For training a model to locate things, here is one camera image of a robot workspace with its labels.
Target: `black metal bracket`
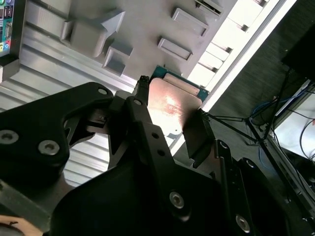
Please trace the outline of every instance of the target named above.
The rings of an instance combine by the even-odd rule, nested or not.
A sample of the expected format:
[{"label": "black metal bracket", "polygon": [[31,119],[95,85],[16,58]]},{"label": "black metal bracket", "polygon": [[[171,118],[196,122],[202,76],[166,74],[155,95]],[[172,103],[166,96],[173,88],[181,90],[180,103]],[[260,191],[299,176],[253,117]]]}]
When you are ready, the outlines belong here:
[{"label": "black metal bracket", "polygon": [[288,190],[288,193],[290,194],[290,196],[292,197],[292,199],[294,200],[294,202],[297,204],[297,206],[299,207],[299,209],[301,210],[301,214],[302,217],[307,219],[307,222],[309,223],[310,227],[312,229],[315,229],[315,224],[312,218],[312,215],[310,214],[310,212],[306,209],[306,207],[304,206],[304,204],[301,202],[301,200],[299,199],[299,197],[297,196],[296,192],[294,191],[292,185],[290,184],[289,180],[287,179],[287,176],[285,175],[285,173],[282,171],[281,167],[279,166],[279,164],[275,161],[275,159],[273,158],[271,152],[269,151],[267,145],[266,145],[266,139],[267,136],[266,134],[269,133],[269,131],[267,130],[266,133],[264,134],[263,137],[261,137],[257,130],[255,129],[255,127],[253,126],[250,118],[244,118],[242,122],[245,122],[245,124],[249,127],[249,129],[251,130],[252,134],[254,137],[250,137],[249,135],[243,133],[242,131],[234,128],[233,126],[231,126],[230,124],[227,124],[226,122],[222,121],[221,119],[208,114],[208,116],[216,121],[218,121],[219,123],[225,125],[226,127],[230,128],[231,130],[241,134],[242,136],[244,136],[245,138],[248,138],[251,141],[254,141],[255,144],[257,146],[259,146],[260,148],[262,148],[262,150],[264,151],[264,153],[266,154],[267,158],[269,159],[269,161],[271,162],[272,166],[275,168],[277,174],[279,175],[281,181],[283,182],[284,186],[286,187],[286,189]]},{"label": "black metal bracket", "polygon": [[250,159],[241,158],[235,164],[242,172],[255,228],[261,235],[290,235],[287,206],[281,194]]},{"label": "black metal bracket", "polygon": [[[0,144],[0,179],[34,185],[55,181],[69,158],[69,144],[93,135],[81,121],[112,99],[110,90],[88,83],[1,113],[7,142]],[[76,122],[64,125],[76,115]]]},{"label": "black metal bracket", "polygon": [[142,75],[136,86],[136,97],[143,101],[146,105],[149,102],[149,86],[150,77]]},{"label": "black metal bracket", "polygon": [[215,140],[209,118],[204,111],[199,109],[188,119],[183,128],[183,135],[189,158],[194,160],[193,166],[197,168],[211,152]]},{"label": "black metal bracket", "polygon": [[220,183],[225,214],[233,231],[239,235],[255,235],[242,173],[233,163],[228,145],[221,140],[215,140],[212,151],[197,170],[210,174]]},{"label": "black metal bracket", "polygon": [[268,122],[268,126],[267,126],[267,129],[265,131],[265,134],[264,134],[264,137],[263,137],[263,140],[265,140],[269,134],[269,131],[271,129],[271,125],[274,123],[274,120],[275,120],[275,116],[276,116],[276,113],[277,113],[277,109],[278,109],[278,105],[280,103],[280,100],[282,98],[282,95],[283,95],[283,92],[284,92],[284,89],[285,89],[285,85],[286,83],[288,82],[289,80],[289,75],[290,75],[290,71],[291,69],[288,70],[288,72],[286,73],[285,75],[285,79],[282,83],[282,86],[281,86],[281,89],[280,89],[280,92],[279,92],[279,96],[278,96],[278,99],[276,101],[276,104],[275,104],[275,107],[274,107],[274,110],[272,112],[272,115],[271,115],[271,121]]},{"label": "black metal bracket", "polygon": [[130,117],[131,127],[128,131],[133,134],[140,160],[149,165],[154,184],[165,209],[181,221],[189,220],[189,201],[181,208],[171,204],[169,198],[172,192],[185,198],[179,187],[179,177],[175,175],[176,164],[168,148],[164,134],[159,126],[153,125],[145,101],[138,97],[128,97],[126,109]]}]

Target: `black cable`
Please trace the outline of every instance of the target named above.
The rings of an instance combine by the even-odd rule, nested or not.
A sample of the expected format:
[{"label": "black cable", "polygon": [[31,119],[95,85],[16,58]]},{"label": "black cable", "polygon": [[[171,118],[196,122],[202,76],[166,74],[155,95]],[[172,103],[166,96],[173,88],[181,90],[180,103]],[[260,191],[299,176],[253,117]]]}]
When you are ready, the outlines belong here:
[{"label": "black cable", "polygon": [[303,77],[303,76],[299,76],[296,80],[293,80],[292,82],[287,82],[287,86],[285,87],[286,89],[288,88],[288,87],[291,87],[291,86],[302,86],[302,84],[296,84],[296,82],[298,82],[298,81],[300,81],[300,80],[302,80],[302,79],[304,79],[305,77]]},{"label": "black cable", "polygon": [[[315,91],[307,91],[307,89],[309,89],[309,88],[311,88],[311,87],[314,87],[315,86],[315,84],[314,83],[309,83],[307,86],[306,86],[306,88],[305,89],[303,89],[302,91],[301,91],[301,93],[313,93],[313,94],[315,94]],[[253,114],[251,114],[248,118],[255,118],[256,116],[258,116],[258,115],[260,115],[261,113],[263,113],[265,110],[267,110],[267,109],[269,109],[270,107],[272,107],[275,103],[276,103],[276,101],[279,99],[279,95],[277,96],[277,97],[275,97],[272,101],[270,101],[270,103],[268,104],[268,105],[266,105],[266,106],[263,106],[262,108],[260,108],[259,110],[257,110],[257,111],[255,111]]]},{"label": "black cable", "polygon": [[307,125],[304,126],[304,128],[303,128],[303,130],[302,130],[302,132],[301,132],[301,135],[300,135],[300,148],[301,148],[303,154],[304,154],[304,155],[306,156],[306,158],[309,159],[309,160],[311,160],[312,157],[308,157],[308,156],[306,155],[306,153],[304,152],[303,146],[302,146],[302,138],[303,138],[303,134],[304,134],[306,128],[307,128],[311,123],[313,123],[314,120],[315,120],[315,119],[312,119],[310,122],[307,123]]},{"label": "black cable", "polygon": [[286,85],[286,83],[288,82],[288,80],[289,80],[289,78],[290,78],[290,72],[291,72],[291,68],[290,68],[290,69],[286,72],[286,74],[285,74],[284,81],[283,81],[283,83],[282,83],[280,92],[279,92],[279,94],[278,94],[278,99],[277,99],[277,101],[276,101],[276,103],[275,103],[275,107],[274,107],[274,109],[273,109],[273,111],[272,111],[272,117],[271,117],[271,119],[270,119],[270,122],[269,122],[268,125],[267,125],[267,129],[266,129],[266,132],[265,132],[265,135],[264,135],[264,139],[267,138],[268,133],[269,133],[269,131],[270,131],[270,129],[271,129],[271,126],[272,126],[272,124],[273,124],[274,121],[275,121],[277,109],[278,109],[280,100],[282,99],[282,95],[283,95],[283,92],[284,92],[284,89],[285,89],[285,85]]},{"label": "black cable", "polygon": [[[248,132],[248,125],[247,125],[247,123],[245,122],[245,127],[246,127],[246,132],[247,132],[247,134],[248,135],[250,135],[252,138],[253,138],[253,136],[252,136],[252,131],[251,131],[251,133],[249,134],[249,132]],[[251,145],[251,146],[253,146],[253,145],[255,145],[255,142],[253,141],[253,140],[250,140],[250,142],[252,141],[252,144],[250,144],[249,143],[249,145]]]},{"label": "black cable", "polygon": [[315,118],[307,117],[307,116],[305,116],[305,115],[303,115],[303,114],[301,114],[301,113],[298,113],[298,112],[293,111],[293,110],[290,110],[290,109],[287,109],[287,111],[294,112],[294,113],[296,113],[296,114],[298,114],[298,115],[300,115],[300,116],[302,116],[302,117],[305,117],[305,118],[307,118],[307,119],[315,119]]},{"label": "black cable", "polygon": [[277,96],[275,99],[273,99],[268,105],[262,107],[262,108],[259,109],[258,111],[256,111],[256,112],[254,112],[253,114],[251,114],[249,118],[255,118],[257,115],[259,115],[260,113],[262,113],[263,111],[265,111],[266,109],[268,109],[269,107],[271,107],[274,103],[276,104],[276,107],[274,108],[273,113],[274,113],[274,114],[276,113],[278,104],[279,104],[280,99],[281,99],[281,97],[282,97],[282,93],[283,93],[283,91],[285,90],[286,84],[287,84],[287,82],[288,82],[288,80],[289,80],[289,78],[290,78],[290,73],[291,73],[291,71],[292,71],[292,69],[289,68],[289,70],[285,73],[284,81],[283,81],[283,83],[282,83],[282,86],[281,86],[281,89],[280,89],[280,92],[279,92],[278,96]]}]

